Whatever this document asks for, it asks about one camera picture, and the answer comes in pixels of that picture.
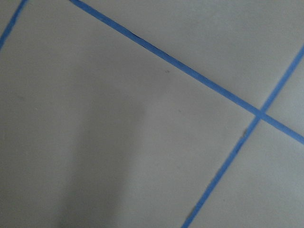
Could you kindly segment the crossing blue tape strip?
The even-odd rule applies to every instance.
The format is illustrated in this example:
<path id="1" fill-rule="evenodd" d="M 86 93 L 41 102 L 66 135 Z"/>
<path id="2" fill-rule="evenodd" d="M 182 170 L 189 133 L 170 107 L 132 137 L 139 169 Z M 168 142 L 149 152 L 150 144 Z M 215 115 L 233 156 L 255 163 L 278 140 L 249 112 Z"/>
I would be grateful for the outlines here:
<path id="1" fill-rule="evenodd" d="M 264 102 L 263 106 L 259 110 L 259 113 L 255 115 L 255 118 L 252 120 L 252 122 L 249 124 L 248 128 L 246 129 L 245 133 L 241 138 L 238 140 L 236 145 L 234 146 L 233 150 L 229 153 L 229 156 L 225 159 L 207 188 L 204 190 L 202 196 L 198 200 L 198 202 L 195 204 L 193 210 L 191 213 L 187 216 L 185 221 L 182 224 L 183 228 L 188 228 L 190 227 L 191 223 L 201 210 L 201 208 L 204 206 L 206 203 L 207 199 L 209 196 L 212 194 L 213 190 L 215 187 L 218 185 L 219 181 L 221 178 L 224 176 L 225 172 L 227 169 L 230 167 L 231 163 L 235 159 L 235 157 L 238 155 L 238 152 L 240 149 L 243 147 L 245 142 L 249 139 L 251 133 L 254 131 L 256 128 L 257 124 L 263 120 L 267 122 L 268 124 L 272 125 L 276 129 L 282 131 L 283 133 L 287 134 L 291 138 L 295 139 L 296 141 L 300 142 L 301 144 L 304 143 L 304 137 L 300 135 L 299 133 L 295 132 L 294 130 L 288 128 L 284 124 L 280 123 L 279 121 L 275 120 L 274 118 L 268 116 L 266 112 L 268 111 L 269 107 L 271 104 L 274 102 L 278 94 L 281 92 L 282 88 L 285 86 L 287 83 L 288 79 L 292 76 L 293 72 L 296 70 L 297 66 L 301 62 L 301 60 L 304 57 L 304 48 L 301 47 L 299 52 L 296 54 L 292 62 L 290 63 L 289 67 L 281 77 L 281 79 L 278 81 L 270 95 L 267 97 L 266 101 Z"/>

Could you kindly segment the long blue tape strip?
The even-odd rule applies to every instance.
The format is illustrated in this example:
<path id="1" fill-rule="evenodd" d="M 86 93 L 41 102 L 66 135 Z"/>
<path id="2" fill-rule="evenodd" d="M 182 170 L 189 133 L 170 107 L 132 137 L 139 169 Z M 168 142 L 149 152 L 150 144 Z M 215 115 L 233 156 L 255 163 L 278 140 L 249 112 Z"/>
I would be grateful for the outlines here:
<path id="1" fill-rule="evenodd" d="M 221 87 L 220 85 L 216 84 L 215 82 L 211 81 L 210 79 L 206 78 L 202 74 L 198 73 L 197 71 L 193 70 L 192 68 L 188 67 L 184 63 L 180 62 L 179 60 L 175 59 L 174 57 L 168 55 L 161 49 L 157 48 L 156 46 L 152 45 L 151 43 L 147 42 L 143 38 L 135 35 L 130 30 L 125 28 L 124 26 L 118 24 L 114 20 L 110 19 L 106 15 L 102 14 L 101 12 L 95 10 L 91 6 L 87 5 L 81 0 L 72 0 L 71 3 L 76 5 L 78 8 L 82 9 L 84 12 L 88 13 L 89 15 L 93 16 L 97 20 L 103 22 L 104 24 L 108 25 L 109 27 L 113 28 L 117 32 L 121 33 L 122 35 L 126 36 L 130 40 L 134 41 L 135 43 L 139 44 L 140 46 L 144 47 L 146 50 L 152 52 L 153 54 L 157 55 L 161 59 L 165 60 L 169 64 L 173 65 L 174 67 L 178 68 L 182 72 L 186 73 L 187 75 L 193 77 L 197 81 L 201 82 L 205 86 L 209 87 L 210 89 L 214 90 L 215 92 L 221 94 L 222 96 L 226 97 L 228 100 L 234 102 L 238 106 L 244 108 L 246 111 L 252 113 L 254 116 L 259 117 L 263 121 L 267 122 L 271 126 L 275 127 L 276 129 L 282 131 L 283 133 L 287 134 L 291 138 L 297 140 L 299 143 L 304 143 L 304 137 L 299 133 L 295 132 L 294 130 L 288 128 L 278 120 L 270 117 L 267 114 L 262 113 L 261 110 L 257 109 L 250 103 L 246 102 L 245 100 L 241 99 L 237 95 L 231 93 L 230 91 L 226 90 L 225 88 Z"/>

